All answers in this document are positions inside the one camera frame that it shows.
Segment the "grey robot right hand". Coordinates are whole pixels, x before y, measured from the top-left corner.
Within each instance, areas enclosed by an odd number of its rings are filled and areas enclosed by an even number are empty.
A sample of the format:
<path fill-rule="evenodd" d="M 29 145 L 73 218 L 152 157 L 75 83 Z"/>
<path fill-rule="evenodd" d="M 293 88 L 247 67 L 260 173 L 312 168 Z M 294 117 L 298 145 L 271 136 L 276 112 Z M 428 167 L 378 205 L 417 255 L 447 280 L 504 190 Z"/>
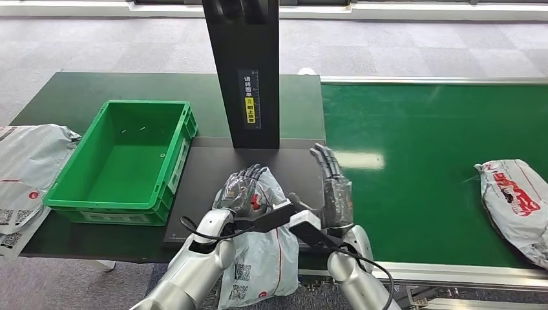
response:
<path fill-rule="evenodd" d="M 311 207 L 289 193 L 288 199 L 296 211 L 309 210 L 316 215 L 323 229 L 347 229 L 353 225 L 352 182 L 342 173 L 333 151 L 316 143 L 310 153 L 318 163 L 322 174 L 323 206 Z"/>

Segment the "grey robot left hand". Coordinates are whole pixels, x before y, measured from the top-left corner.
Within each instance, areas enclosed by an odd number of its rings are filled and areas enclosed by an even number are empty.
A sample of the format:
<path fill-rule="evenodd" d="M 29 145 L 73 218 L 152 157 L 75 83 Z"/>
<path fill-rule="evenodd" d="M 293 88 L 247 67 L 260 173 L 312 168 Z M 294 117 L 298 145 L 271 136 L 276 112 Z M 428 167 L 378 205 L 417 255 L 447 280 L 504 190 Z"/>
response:
<path fill-rule="evenodd" d="M 266 166 L 253 164 L 232 173 L 220 191 L 218 208 L 229 209 L 235 217 L 256 218 L 266 213 L 268 204 L 259 185 Z"/>

